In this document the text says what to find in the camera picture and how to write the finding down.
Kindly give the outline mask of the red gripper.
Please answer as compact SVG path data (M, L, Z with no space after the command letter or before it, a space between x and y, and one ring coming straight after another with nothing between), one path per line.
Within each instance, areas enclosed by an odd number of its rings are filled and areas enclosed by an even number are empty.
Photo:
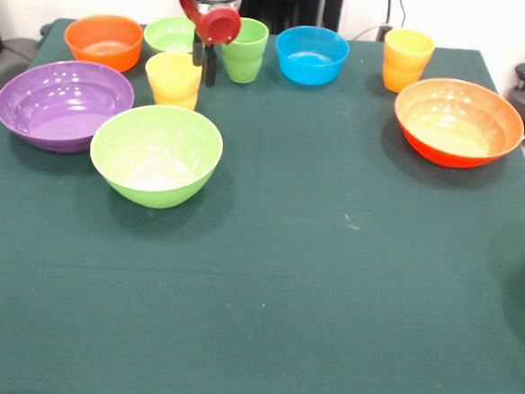
M239 9L242 0L180 0L185 15L195 26L196 34L192 46L193 64L203 66L203 78L208 88L216 84L218 55L216 44L229 44L241 31Z

